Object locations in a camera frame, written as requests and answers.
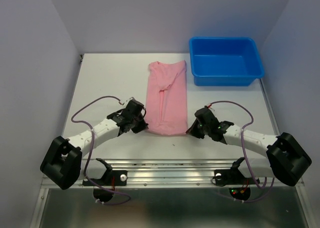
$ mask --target blue plastic container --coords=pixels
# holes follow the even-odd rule
[[[189,47],[197,86],[249,86],[265,74],[249,37],[193,37]]]

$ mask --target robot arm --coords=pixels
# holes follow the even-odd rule
[[[131,98],[123,106],[123,109],[108,115],[93,127],[94,148],[130,130],[138,133],[148,127],[141,114],[143,104]],[[68,189],[76,180],[84,178],[82,157],[90,151],[92,131],[87,130],[67,139],[59,136],[52,141],[40,170],[61,189]],[[100,179],[110,169],[107,163],[98,159],[90,163],[87,174],[93,179]]]
[[[201,139],[208,135],[217,142],[242,146],[242,129],[232,122],[220,122],[207,106],[198,110],[195,117],[187,134]],[[245,130],[243,138],[246,149],[267,158],[253,159],[250,162],[258,177],[275,177],[288,186],[294,186],[312,163],[303,148],[288,133],[275,136]],[[238,159],[229,170],[216,170],[216,184],[241,185],[244,180],[251,178],[243,161],[244,158]]]

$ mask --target folded garment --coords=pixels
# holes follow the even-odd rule
[[[146,96],[149,132],[185,135],[188,129],[186,62],[153,62]]]

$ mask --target white table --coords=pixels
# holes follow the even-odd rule
[[[104,95],[115,95],[126,100],[135,97],[145,103],[149,70],[154,61],[187,63],[187,110],[188,125],[195,120],[194,113],[204,105],[218,100],[230,100],[245,106],[254,116],[249,129],[265,134],[274,134],[273,125],[259,80],[249,87],[197,87],[193,83],[189,54],[144,53],[144,54],[85,54],[75,86],[63,137],[76,135],[87,129],[74,124],[71,116],[80,108]],[[113,99],[105,99],[92,105],[77,118],[99,123],[120,106]],[[240,126],[250,117],[232,104],[217,104],[213,107],[219,120],[232,121]],[[239,147],[217,143],[206,137],[204,140],[191,136],[165,137],[148,132],[123,134],[96,148],[94,158],[145,160],[145,159],[234,159],[243,156]],[[252,158],[260,155],[248,151]]]

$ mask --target gray wall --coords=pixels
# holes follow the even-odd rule
[[[320,3],[290,0],[262,49],[265,83],[281,131],[292,133],[313,164],[303,179],[320,218]]]
[[[29,227],[79,54],[51,0],[0,0],[0,226]]]
[[[288,0],[52,0],[80,52],[184,52],[193,36],[262,45]]]

